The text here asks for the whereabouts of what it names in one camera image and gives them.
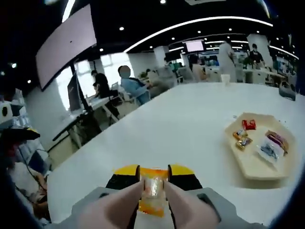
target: projector screen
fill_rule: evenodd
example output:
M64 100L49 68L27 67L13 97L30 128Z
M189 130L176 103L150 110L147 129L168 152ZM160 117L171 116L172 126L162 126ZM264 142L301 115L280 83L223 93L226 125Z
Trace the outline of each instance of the projector screen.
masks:
M37 73L41 89L69 61L96 44L90 5L77 11L62 23L36 54Z
M203 51L202 41L186 42L188 52Z

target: cup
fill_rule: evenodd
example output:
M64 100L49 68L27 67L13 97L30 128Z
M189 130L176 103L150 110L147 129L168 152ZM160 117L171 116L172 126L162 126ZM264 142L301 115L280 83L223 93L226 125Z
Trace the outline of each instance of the cup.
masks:
M221 82L223 82L225 86L229 85L230 75L228 75L228 74L221 74Z

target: wooden tray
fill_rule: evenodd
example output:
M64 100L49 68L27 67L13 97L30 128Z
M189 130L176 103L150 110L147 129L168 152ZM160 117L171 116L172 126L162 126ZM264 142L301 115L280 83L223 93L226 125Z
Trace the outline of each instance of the wooden tray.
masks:
M256 122L256 130L248 130L249 137L253 140L244 151L239 150L236 146L236 139L232 133L242 129L242 120L254 119ZM257 145L262 142L265 133L274 131L284 137L288 144L288 154L280 158L277 167L261 158L256 149ZM293 168L296 166L296 143L293 134L284 127L278 120L271 115L243 113L235 122L225 129L225 135L233 151L238 165L247 179L253 180L280 180L289 177Z

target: snack packet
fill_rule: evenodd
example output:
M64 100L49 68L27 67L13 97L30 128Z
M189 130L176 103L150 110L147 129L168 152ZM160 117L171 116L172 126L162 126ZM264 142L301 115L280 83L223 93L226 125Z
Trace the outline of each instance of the snack packet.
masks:
M284 156L284 150L267 137L264 138L262 144L257 146L257 152L263 159L273 165L276 165L279 158Z
M240 140L243 137L247 137L247 136L248 136L248 134L247 134L247 132L244 129L240 129L239 131L233 132L233 137L236 140Z
M276 132L273 132L270 130L268 130L265 135L267 136L267 138L269 138L271 141L273 141L274 143L279 145L284 150L284 152L285 152L284 155L286 155L288 153L287 150L288 150L289 145L285 138L278 135Z
M167 178L167 170L141 168L144 179L144 191L139 201L139 211L163 217L166 204L163 181Z
M249 145L252 142L252 139L249 137L243 137L239 141L235 143L236 147L240 149L241 151L244 151L245 147Z
M255 123L254 119L252 119L252 120L243 120L242 121L242 125L243 125L243 128L245 130L256 130L256 123Z

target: black ceiling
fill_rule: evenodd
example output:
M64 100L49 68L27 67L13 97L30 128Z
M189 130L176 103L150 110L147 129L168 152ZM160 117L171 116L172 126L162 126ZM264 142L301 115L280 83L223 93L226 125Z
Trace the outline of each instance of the black ceiling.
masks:
M1 3L1 57L0 71L5 71L8 81L14 86L28 91L37 85L35 55L48 36L61 24L62 15L68 0L55 1L45 5L41 0L4 1ZM93 24L97 36L97 49L103 48L103 54L123 52L139 40L172 25L198 18L212 16L243 16L270 22L274 27L242 20L214 20L185 25L162 33L132 49L130 52L149 50L150 46L172 44L172 37L181 41L198 36L221 33L250 34L260 31L268 36L272 45L288 46L288 26L283 26L269 0L271 11L269 19L262 6L256 0L227 0L191 6L184 0L76 0L71 13L75 13L87 4L91 4ZM217 36L209 37L218 40ZM16 62L12 69L8 63Z

